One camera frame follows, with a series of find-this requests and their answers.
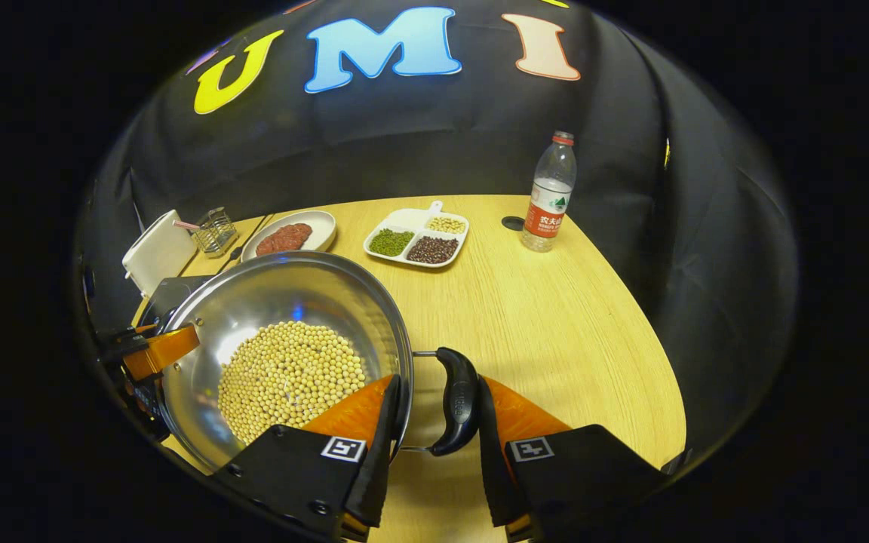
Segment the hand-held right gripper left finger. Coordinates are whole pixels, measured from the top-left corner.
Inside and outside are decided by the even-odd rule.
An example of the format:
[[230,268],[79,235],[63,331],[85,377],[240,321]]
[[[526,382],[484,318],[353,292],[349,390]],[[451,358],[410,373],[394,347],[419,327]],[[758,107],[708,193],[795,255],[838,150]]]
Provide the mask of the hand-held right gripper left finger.
[[269,427],[213,473],[213,481],[304,541],[365,541],[382,519],[401,377],[386,376],[325,416],[368,403],[362,432]]

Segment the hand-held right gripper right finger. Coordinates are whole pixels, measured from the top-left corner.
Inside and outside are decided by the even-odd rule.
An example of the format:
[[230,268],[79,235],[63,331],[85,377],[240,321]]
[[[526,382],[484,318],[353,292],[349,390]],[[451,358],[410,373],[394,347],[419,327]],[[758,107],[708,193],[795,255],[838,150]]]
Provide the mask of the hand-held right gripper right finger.
[[613,525],[669,479],[600,424],[570,427],[479,379],[483,488],[510,542],[614,542]]

